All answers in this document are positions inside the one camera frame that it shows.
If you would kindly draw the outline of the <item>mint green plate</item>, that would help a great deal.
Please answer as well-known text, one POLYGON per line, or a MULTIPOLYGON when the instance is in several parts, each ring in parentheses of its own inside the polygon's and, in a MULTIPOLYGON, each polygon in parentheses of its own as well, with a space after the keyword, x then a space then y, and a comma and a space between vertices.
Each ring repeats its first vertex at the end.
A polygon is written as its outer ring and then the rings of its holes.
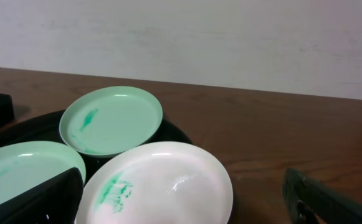
POLYGON ((149 141, 163 109, 151 93, 131 86, 101 88, 75 100, 63 113, 63 142, 91 157, 114 157, 149 141))
POLYGON ((85 181, 80 154, 58 142, 29 141, 0 147, 0 204, 73 167, 85 181))

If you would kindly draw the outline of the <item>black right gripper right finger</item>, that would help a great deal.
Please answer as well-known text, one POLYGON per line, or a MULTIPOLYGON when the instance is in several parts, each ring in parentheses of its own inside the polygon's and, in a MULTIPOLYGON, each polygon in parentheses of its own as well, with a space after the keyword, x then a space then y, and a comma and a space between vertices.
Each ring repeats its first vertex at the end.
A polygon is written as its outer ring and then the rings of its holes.
POLYGON ((282 195, 293 224, 362 224, 362 204, 344 197, 299 170, 287 169, 282 195))

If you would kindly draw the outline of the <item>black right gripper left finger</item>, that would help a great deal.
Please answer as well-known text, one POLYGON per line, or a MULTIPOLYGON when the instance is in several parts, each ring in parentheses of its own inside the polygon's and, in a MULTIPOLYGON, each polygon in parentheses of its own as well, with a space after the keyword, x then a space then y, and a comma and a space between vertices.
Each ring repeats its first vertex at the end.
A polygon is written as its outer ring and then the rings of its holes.
POLYGON ((82 175, 73 167, 0 204, 0 224, 73 223, 82 194, 82 175))

